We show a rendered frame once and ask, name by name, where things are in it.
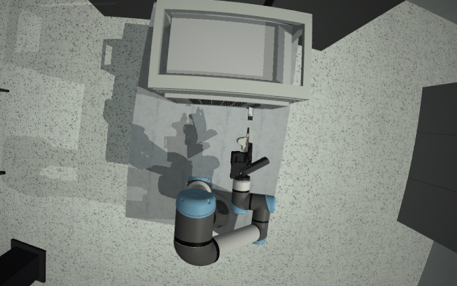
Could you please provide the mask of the white server rack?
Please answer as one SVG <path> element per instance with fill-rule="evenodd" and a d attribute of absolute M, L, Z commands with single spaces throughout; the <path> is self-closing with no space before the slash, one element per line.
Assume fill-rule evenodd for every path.
<path fill-rule="evenodd" d="M 246 17 L 293 26 L 171 12 Z M 172 102 L 183 99 L 180 104 L 236 101 L 251 105 L 244 107 L 249 109 L 248 120 L 253 120 L 256 106 L 277 109 L 310 100 L 312 25 L 312 14 L 277 7 L 217 0 L 157 0 L 148 88 Z M 170 39 L 167 74 L 160 75 L 164 27 Z M 298 86 L 290 84 L 291 53 L 292 43 L 301 35 Z"/>

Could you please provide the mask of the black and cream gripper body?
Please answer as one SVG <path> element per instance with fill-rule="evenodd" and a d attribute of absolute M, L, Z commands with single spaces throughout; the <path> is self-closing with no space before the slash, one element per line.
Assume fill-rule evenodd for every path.
<path fill-rule="evenodd" d="M 247 152 L 231 151 L 231 173 L 230 178 L 238 181 L 249 181 L 250 176 L 245 174 L 245 169 L 251 166 L 251 161 L 247 158 Z M 233 164 L 233 165 L 232 165 Z M 246 166 L 246 167 L 245 167 Z M 242 174 L 240 174 L 242 173 Z"/>

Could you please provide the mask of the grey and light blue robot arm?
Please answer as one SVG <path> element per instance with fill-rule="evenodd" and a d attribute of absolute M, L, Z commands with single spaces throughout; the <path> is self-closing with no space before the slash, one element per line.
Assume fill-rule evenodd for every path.
<path fill-rule="evenodd" d="M 211 265 L 219 257 L 250 243 L 264 244 L 269 214 L 275 211 L 274 196 L 250 193 L 250 180 L 233 179 L 231 210 L 236 214 L 253 210 L 251 224 L 212 236 L 213 227 L 227 224 L 229 209 L 223 201 L 216 200 L 211 186 L 209 178 L 189 177 L 187 189 L 180 191 L 176 199 L 175 251 L 182 260 L 195 266 Z"/>

